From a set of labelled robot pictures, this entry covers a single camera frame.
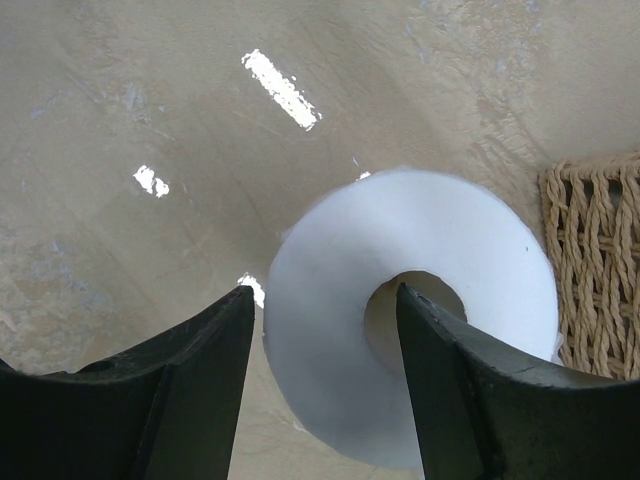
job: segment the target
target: polished floor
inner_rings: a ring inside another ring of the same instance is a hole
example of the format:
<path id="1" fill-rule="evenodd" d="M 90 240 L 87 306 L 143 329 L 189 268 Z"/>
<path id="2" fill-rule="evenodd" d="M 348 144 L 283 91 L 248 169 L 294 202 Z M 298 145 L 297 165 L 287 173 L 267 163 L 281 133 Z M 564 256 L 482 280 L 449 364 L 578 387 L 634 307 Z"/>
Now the polished floor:
<path id="1" fill-rule="evenodd" d="M 616 0 L 3 0 L 0 356 L 74 371 L 257 288 L 318 198 L 398 165 L 540 236 L 541 169 L 640 148 L 638 24 Z M 231 479 L 418 476 L 306 433 L 254 343 Z"/>

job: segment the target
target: concrete floor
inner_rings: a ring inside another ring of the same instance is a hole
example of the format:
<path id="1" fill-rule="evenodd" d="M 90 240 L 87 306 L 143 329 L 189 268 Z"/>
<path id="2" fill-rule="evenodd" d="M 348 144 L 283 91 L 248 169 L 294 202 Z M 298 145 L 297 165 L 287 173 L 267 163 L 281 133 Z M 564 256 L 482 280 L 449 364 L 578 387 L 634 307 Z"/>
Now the concrete floor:
<path id="1" fill-rule="evenodd" d="M 0 356 L 74 371 L 264 284 L 319 197 L 398 165 L 540 235 L 541 169 L 640 148 L 639 24 L 616 0 L 3 0 Z M 306 433 L 257 341 L 230 478 L 418 473 Z"/>

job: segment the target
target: woven basket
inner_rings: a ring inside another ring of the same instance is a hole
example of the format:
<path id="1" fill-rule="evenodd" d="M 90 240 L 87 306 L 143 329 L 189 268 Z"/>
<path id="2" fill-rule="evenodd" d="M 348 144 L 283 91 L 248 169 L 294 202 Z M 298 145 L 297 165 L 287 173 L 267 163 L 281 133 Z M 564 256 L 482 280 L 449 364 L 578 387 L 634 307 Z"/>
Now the woven basket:
<path id="1" fill-rule="evenodd" d="M 640 377 L 640 153 L 564 162 L 540 179 L 567 367 Z"/>

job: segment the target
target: brown basket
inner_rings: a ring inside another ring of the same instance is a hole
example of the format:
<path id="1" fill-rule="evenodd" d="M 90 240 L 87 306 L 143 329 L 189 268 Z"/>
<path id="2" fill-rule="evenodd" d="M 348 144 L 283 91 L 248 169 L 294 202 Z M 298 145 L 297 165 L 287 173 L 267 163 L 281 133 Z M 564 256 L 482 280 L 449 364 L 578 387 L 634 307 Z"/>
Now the brown basket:
<path id="1" fill-rule="evenodd" d="M 564 162 L 540 178 L 565 365 L 640 377 L 640 153 Z"/>

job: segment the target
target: toilet paper roll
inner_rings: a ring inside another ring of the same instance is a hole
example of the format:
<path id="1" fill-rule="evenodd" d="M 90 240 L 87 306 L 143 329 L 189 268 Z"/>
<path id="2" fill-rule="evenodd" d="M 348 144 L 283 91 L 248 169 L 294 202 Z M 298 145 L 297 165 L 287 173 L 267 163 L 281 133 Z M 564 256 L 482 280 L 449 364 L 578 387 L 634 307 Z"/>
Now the toilet paper roll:
<path id="1" fill-rule="evenodd" d="M 486 189 L 400 169 L 324 198 L 271 266 L 265 350 L 309 432 L 343 455 L 391 468 L 419 467 L 420 452 L 406 380 L 372 352 L 364 311 L 378 287 L 411 271 L 440 277 L 471 325 L 520 350 L 550 360 L 557 338 L 551 266 Z"/>

